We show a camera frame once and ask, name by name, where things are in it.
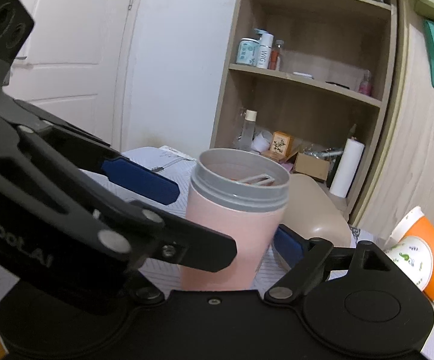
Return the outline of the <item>pink cup with grey rim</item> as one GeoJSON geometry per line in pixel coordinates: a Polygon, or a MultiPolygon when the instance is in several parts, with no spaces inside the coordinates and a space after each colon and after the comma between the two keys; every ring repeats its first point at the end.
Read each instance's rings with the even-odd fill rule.
{"type": "Polygon", "coordinates": [[[250,289],[283,219],[289,185],[289,172],[261,155],[223,148],[201,153],[191,175],[186,219],[230,236],[237,253],[215,273],[180,267],[181,288],[250,289]]]}

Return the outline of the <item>taupe beige cup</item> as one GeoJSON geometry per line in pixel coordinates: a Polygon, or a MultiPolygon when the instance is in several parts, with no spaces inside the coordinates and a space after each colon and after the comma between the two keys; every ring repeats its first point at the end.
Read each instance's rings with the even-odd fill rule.
{"type": "Polygon", "coordinates": [[[344,216],[307,175],[290,176],[289,202],[281,223],[305,239],[320,237],[337,247],[351,246],[351,230],[344,216]]]}

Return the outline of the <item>white paper cup green pattern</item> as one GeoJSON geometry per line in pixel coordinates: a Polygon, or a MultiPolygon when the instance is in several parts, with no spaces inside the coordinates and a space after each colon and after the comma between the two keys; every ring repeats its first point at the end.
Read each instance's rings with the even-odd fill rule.
{"type": "Polygon", "coordinates": [[[433,275],[433,253],[419,236],[405,236],[400,241],[385,242],[385,254],[420,290],[424,291],[433,275]]]}

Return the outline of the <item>white paper packet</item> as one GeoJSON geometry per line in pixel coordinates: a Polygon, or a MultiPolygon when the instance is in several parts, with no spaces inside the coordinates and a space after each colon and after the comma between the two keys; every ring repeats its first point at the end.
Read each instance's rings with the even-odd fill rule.
{"type": "Polygon", "coordinates": [[[185,154],[184,152],[176,150],[175,148],[170,147],[168,145],[161,146],[160,150],[164,150],[165,152],[171,153],[171,154],[178,156],[179,158],[183,158],[187,161],[195,161],[195,158],[189,156],[188,154],[185,154]]]}

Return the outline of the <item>brown cardboard box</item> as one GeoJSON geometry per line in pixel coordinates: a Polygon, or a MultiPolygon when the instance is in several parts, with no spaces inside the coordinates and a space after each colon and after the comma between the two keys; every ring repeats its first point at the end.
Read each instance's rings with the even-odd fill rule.
{"type": "Polygon", "coordinates": [[[289,156],[288,161],[293,165],[293,173],[308,175],[319,182],[328,178],[330,162],[326,159],[297,151],[289,156]]]}

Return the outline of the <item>white paper towel roll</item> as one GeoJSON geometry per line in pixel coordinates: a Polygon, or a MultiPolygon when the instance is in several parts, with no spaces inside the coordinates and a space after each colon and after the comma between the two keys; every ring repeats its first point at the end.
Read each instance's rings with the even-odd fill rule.
{"type": "Polygon", "coordinates": [[[337,167],[337,172],[329,189],[332,195],[341,198],[347,196],[364,149],[365,144],[362,144],[354,138],[350,138],[346,141],[343,155],[337,167]]]}

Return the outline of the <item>small orange floral box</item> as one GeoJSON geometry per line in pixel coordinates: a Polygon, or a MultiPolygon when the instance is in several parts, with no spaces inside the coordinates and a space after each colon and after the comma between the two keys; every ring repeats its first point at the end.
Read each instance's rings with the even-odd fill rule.
{"type": "Polygon", "coordinates": [[[287,157],[292,150],[292,146],[293,136],[287,133],[276,131],[273,133],[269,150],[275,155],[287,157]]]}

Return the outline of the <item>white panel door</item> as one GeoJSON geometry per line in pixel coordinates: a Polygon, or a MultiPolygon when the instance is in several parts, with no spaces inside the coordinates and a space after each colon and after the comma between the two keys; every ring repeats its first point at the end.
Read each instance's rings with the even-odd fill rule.
{"type": "Polygon", "coordinates": [[[35,27],[12,64],[6,94],[117,145],[138,0],[20,0],[35,27]]]}

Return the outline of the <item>clear bottle cream cap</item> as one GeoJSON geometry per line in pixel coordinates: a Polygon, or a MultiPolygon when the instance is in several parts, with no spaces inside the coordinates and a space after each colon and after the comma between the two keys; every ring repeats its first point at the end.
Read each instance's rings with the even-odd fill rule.
{"type": "Polygon", "coordinates": [[[257,115],[258,115],[257,111],[253,111],[253,110],[245,111],[244,121],[242,123],[241,131],[237,136],[237,140],[235,144],[237,150],[244,150],[244,151],[251,150],[257,115]]]}

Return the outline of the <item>white round container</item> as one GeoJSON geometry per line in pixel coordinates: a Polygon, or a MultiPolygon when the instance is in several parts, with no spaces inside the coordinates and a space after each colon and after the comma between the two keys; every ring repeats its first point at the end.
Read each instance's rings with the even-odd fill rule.
{"type": "Polygon", "coordinates": [[[257,153],[262,153],[269,150],[272,144],[273,134],[266,130],[261,130],[251,143],[251,150],[257,153]]]}

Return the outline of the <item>light wood wardrobe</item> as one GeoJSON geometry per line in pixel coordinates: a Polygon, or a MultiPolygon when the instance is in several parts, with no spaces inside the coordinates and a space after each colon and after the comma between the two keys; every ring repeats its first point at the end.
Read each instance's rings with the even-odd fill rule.
{"type": "Polygon", "coordinates": [[[398,0],[398,47],[384,128],[350,222],[387,238],[420,206],[434,225],[434,88],[423,20],[398,0]]]}

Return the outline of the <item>teal white pump bottle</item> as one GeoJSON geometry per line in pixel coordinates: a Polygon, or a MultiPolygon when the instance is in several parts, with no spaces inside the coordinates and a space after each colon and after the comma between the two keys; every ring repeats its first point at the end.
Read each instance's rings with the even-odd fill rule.
{"type": "Polygon", "coordinates": [[[254,67],[256,65],[256,57],[260,46],[261,30],[255,28],[257,38],[244,37],[240,40],[235,63],[245,66],[254,67]]]}

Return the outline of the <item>wooden open shelf unit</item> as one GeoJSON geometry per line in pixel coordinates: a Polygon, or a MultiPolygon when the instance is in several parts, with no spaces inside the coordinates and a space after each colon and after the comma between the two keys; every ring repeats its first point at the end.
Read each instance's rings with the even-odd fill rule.
{"type": "Polygon", "coordinates": [[[244,110],[257,125],[297,141],[341,148],[365,144],[346,197],[335,205],[350,216],[377,149],[393,80],[397,0],[236,0],[211,144],[229,147],[244,110]],[[235,63],[242,38],[263,29],[284,41],[281,69],[235,63]],[[358,92],[372,73],[372,95],[358,92]]]}

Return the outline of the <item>small pink bottle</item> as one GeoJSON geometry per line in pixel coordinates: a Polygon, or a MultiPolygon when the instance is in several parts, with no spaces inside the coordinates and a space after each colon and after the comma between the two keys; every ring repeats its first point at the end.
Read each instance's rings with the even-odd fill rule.
{"type": "Polygon", "coordinates": [[[363,73],[358,92],[366,96],[372,95],[372,73],[370,71],[366,70],[363,73]]]}

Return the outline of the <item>small orange bottle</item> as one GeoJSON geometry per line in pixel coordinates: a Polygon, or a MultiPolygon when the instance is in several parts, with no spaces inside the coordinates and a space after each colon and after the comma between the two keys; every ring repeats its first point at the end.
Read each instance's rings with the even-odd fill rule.
{"type": "Polygon", "coordinates": [[[272,48],[270,61],[268,64],[268,68],[270,70],[279,71],[281,69],[281,55],[284,48],[283,40],[276,40],[275,45],[272,48]]]}

